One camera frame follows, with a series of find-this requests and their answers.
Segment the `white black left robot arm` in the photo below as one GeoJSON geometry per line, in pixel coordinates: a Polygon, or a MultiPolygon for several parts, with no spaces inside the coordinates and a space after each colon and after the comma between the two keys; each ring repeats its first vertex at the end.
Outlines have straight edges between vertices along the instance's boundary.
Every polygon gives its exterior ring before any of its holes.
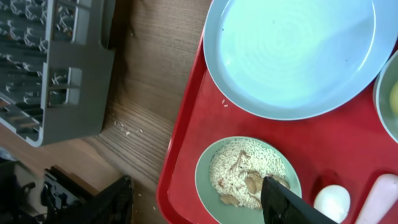
{"type": "Polygon", "coordinates": [[[20,162],[1,161],[1,223],[130,224],[133,193],[126,175],[93,195],[54,166],[39,182],[20,162]]]}

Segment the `large light blue plate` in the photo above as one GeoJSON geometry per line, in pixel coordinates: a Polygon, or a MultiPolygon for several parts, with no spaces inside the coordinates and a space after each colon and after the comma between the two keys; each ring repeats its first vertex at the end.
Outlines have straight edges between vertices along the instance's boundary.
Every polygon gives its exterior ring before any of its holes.
{"type": "Polygon", "coordinates": [[[241,109],[290,121],[362,92],[397,42],[397,0],[214,0],[203,50],[220,92],[241,109]]]}

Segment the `green bowl with rice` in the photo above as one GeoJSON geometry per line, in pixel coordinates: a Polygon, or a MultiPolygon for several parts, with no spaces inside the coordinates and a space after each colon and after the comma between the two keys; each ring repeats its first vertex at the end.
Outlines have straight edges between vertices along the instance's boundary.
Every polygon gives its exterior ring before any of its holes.
{"type": "Polygon", "coordinates": [[[302,196],[302,188],[298,175],[291,165],[291,163],[282,155],[276,148],[270,144],[249,137],[233,136],[220,139],[208,146],[201,154],[195,169],[195,185],[197,194],[206,211],[218,223],[264,223],[262,209],[251,209],[247,207],[236,207],[234,205],[227,205],[223,203],[218,192],[212,186],[209,178],[210,161],[219,150],[226,143],[235,139],[250,139],[255,140],[265,147],[273,149],[278,156],[281,157],[282,162],[286,166],[286,176],[289,181],[289,189],[297,196],[302,196]]]}

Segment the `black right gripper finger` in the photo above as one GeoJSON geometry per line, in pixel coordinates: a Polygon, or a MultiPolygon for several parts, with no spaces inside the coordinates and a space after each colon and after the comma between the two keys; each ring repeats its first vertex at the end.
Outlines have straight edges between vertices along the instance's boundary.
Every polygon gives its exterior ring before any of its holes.
{"type": "Polygon", "coordinates": [[[272,177],[265,177],[261,190],[265,224],[336,224],[272,177]]]}

